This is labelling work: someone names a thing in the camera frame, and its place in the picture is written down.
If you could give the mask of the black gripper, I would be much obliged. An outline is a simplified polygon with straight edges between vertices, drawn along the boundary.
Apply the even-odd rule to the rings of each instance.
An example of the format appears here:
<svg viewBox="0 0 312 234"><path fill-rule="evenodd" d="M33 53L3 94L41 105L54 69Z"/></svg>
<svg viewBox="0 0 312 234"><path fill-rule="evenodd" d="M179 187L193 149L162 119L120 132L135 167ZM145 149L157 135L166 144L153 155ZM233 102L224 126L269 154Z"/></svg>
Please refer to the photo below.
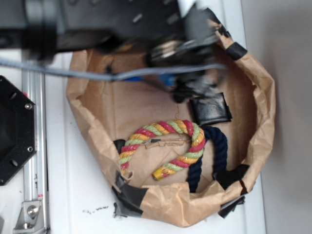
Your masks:
<svg viewBox="0 0 312 234"><path fill-rule="evenodd" d="M215 19L210 9L200 10L195 5L184 17L186 41L170 41L154 48L147 55L147 63L154 67L190 66L190 71L170 71L175 76L171 91L175 102L199 96L213 97L217 85L223 80L226 67L214 63L214 48L217 42Z"/></svg>

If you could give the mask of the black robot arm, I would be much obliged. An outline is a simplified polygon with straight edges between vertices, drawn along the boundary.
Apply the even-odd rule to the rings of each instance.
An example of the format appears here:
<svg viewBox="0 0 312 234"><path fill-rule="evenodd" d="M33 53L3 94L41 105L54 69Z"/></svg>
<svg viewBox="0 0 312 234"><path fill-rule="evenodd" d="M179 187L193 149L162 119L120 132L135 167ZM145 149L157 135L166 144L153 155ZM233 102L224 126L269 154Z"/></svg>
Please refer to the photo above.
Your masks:
<svg viewBox="0 0 312 234"><path fill-rule="evenodd" d="M171 93L178 103L210 98L226 67L213 62L218 25L213 12L181 0L3 0L0 46L23 49L35 65L2 58L2 66L98 81L141 80ZM61 52L143 52L146 68L114 72L49 69Z"/></svg>

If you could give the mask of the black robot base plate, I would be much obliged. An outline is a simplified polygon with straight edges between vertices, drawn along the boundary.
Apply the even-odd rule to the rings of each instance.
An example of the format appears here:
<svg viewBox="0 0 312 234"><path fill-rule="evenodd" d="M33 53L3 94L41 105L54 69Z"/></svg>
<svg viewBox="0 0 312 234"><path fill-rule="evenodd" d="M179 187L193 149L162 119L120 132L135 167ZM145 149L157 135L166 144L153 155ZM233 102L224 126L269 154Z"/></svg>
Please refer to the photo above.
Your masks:
<svg viewBox="0 0 312 234"><path fill-rule="evenodd" d="M35 152L35 104L1 76L0 185L6 185Z"/></svg>

